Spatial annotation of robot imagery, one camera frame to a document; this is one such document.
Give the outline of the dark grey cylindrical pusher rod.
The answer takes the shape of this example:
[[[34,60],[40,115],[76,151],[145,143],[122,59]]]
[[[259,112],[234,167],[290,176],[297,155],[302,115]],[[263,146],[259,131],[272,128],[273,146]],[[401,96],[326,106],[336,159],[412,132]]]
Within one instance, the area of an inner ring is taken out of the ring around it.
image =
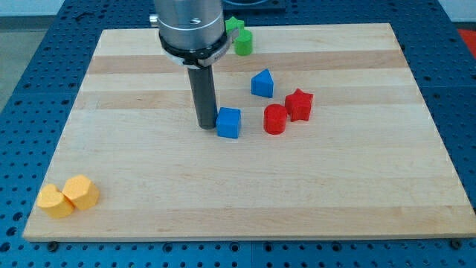
[[[187,70],[198,125],[204,130],[216,127],[218,115],[212,66]]]

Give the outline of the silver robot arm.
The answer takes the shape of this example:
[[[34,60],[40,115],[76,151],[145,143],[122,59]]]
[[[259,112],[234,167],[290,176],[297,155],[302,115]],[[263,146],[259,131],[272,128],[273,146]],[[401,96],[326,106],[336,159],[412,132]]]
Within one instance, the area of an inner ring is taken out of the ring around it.
[[[220,0],[155,0],[158,36],[165,54],[187,68],[198,125],[216,127],[218,116],[213,64],[222,58],[239,29],[226,30]]]

